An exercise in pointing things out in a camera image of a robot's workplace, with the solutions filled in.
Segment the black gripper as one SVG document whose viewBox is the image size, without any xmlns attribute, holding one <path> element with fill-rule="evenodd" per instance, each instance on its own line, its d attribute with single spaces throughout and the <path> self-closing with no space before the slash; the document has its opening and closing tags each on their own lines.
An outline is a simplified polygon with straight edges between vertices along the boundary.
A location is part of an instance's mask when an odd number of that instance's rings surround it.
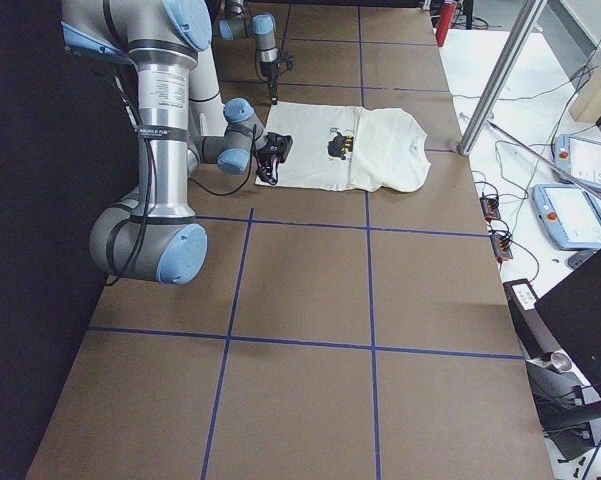
<svg viewBox="0 0 601 480">
<path fill-rule="evenodd" d="M 272 105 L 277 105 L 279 100 L 278 95 L 278 78 L 279 78 L 279 62 L 258 62 L 259 78 L 267 84 L 269 100 Z"/>
<path fill-rule="evenodd" d="M 266 147 L 256 152 L 257 176 L 260 181 L 277 181 L 280 154 L 276 147 Z"/>
</svg>

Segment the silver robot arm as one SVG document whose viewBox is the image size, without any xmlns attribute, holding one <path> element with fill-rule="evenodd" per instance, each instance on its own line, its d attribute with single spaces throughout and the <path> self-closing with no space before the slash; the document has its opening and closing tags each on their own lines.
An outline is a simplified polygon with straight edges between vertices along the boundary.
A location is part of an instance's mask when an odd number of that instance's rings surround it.
<svg viewBox="0 0 601 480">
<path fill-rule="evenodd" d="M 245 1 L 226 1 L 224 18 L 219 21 L 219 31 L 224 40 L 254 40 L 257 72 L 267 85 L 271 104 L 276 105 L 282 55 L 275 37 L 275 17 L 268 12 L 252 15 Z"/>
<path fill-rule="evenodd" d="M 223 101 L 212 34 L 253 38 L 270 88 L 279 55 L 270 14 L 247 16 L 231 1 L 214 23 L 203 1 L 65 1 L 62 27 L 75 54 L 127 65 L 137 96 L 127 101 L 139 143 L 139 183 L 105 209 L 90 233 L 95 264 L 115 279 L 182 285 L 200 271 L 207 234 L 188 203 L 202 164 L 229 175 L 277 181 L 290 136 L 267 130 L 245 99 Z"/>
</svg>

